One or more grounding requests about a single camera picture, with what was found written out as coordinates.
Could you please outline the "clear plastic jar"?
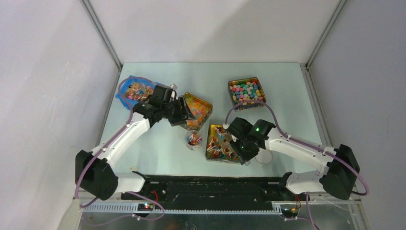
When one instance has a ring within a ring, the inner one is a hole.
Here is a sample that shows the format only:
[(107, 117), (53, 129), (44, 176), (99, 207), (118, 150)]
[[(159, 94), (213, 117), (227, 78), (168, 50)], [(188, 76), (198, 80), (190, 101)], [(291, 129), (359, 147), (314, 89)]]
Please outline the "clear plastic jar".
[(191, 130), (186, 133), (185, 142), (188, 149), (198, 150), (202, 146), (203, 137), (200, 132)]

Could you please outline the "gold tin with lollipops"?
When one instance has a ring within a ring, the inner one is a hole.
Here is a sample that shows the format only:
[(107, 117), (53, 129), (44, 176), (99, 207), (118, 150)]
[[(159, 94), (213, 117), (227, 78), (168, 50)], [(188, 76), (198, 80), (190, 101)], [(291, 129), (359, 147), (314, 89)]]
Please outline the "gold tin with lollipops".
[(209, 125), (205, 150), (206, 160), (240, 164), (240, 158), (230, 145), (231, 140), (231, 135), (226, 132), (222, 125)]

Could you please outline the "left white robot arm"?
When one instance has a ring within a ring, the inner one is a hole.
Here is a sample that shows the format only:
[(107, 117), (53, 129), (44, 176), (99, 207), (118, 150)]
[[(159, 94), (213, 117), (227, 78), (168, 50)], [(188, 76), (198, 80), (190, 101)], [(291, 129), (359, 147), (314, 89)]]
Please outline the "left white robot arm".
[(142, 134), (167, 119), (171, 126), (184, 125), (194, 120), (184, 96), (166, 85), (155, 86), (148, 101), (137, 102), (124, 125), (106, 142), (91, 151), (81, 150), (75, 157), (75, 196), (82, 188), (100, 200), (107, 200), (113, 194), (133, 192), (139, 199), (151, 195), (151, 186), (139, 172), (119, 174), (114, 167), (127, 149)]

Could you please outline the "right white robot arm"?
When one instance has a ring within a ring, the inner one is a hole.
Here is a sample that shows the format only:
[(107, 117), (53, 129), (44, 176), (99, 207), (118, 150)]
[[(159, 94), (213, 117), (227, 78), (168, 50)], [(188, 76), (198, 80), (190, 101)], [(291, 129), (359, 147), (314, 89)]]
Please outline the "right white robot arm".
[(300, 140), (262, 119), (251, 124), (237, 117), (223, 127), (231, 135), (230, 146), (242, 165), (266, 150), (314, 167), (314, 171), (309, 172), (286, 172), (278, 188), (282, 199), (291, 200), (306, 192), (326, 192), (337, 199), (348, 200), (353, 194), (360, 167), (350, 147), (341, 144), (334, 148)]

